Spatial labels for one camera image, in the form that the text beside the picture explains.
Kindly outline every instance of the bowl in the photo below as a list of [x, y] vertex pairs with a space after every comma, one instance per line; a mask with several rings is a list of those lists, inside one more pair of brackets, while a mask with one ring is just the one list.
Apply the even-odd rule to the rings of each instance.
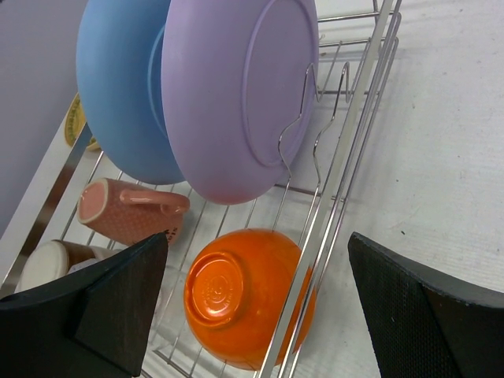
[[287, 174], [315, 97], [313, 0], [172, 0], [161, 63], [173, 153], [202, 197], [247, 202]]
[[119, 169], [152, 184], [183, 181], [161, 103], [169, 5], [169, 0], [89, 0], [77, 38], [77, 86], [93, 136]]
[[[288, 237], [270, 230], [231, 232], [212, 241], [196, 257], [187, 274], [184, 309], [196, 339], [212, 355], [240, 369], [259, 370], [280, 318], [301, 251]], [[302, 298], [276, 363], [287, 351]], [[297, 350], [313, 318], [313, 293], [303, 320]]]

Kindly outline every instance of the pink mug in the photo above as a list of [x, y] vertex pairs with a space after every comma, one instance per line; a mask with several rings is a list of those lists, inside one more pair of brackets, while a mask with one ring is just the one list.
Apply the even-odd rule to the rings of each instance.
[[169, 243], [173, 243], [190, 205], [183, 195], [98, 179], [80, 195], [77, 218], [81, 224], [126, 246], [158, 232], [166, 232]]

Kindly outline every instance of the yellow plate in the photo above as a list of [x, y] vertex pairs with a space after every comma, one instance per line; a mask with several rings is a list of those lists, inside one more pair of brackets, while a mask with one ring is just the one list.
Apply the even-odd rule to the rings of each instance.
[[[86, 116], [82, 105], [80, 103], [79, 94], [73, 98], [72, 104], [70, 105], [69, 112], [66, 115], [65, 121], [65, 141], [69, 146], [73, 146], [76, 142], [77, 136], [79, 136], [80, 131], [86, 124]], [[92, 151], [100, 148], [96, 139], [91, 137], [91, 141], [86, 147], [86, 150]]]

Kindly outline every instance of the blue plate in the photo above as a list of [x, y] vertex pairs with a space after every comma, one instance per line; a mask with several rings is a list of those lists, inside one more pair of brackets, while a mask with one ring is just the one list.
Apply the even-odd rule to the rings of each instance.
[[161, 50], [169, 0], [89, 0], [76, 74], [87, 122], [110, 160], [152, 184], [179, 183], [161, 103]]

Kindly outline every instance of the mug handle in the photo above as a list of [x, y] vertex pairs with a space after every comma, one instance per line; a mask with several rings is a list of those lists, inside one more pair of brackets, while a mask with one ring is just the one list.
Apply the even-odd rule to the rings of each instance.
[[119, 199], [125, 205], [161, 205], [161, 211], [166, 215], [184, 214], [191, 206], [189, 198], [185, 195], [164, 191], [124, 189], [120, 192]]

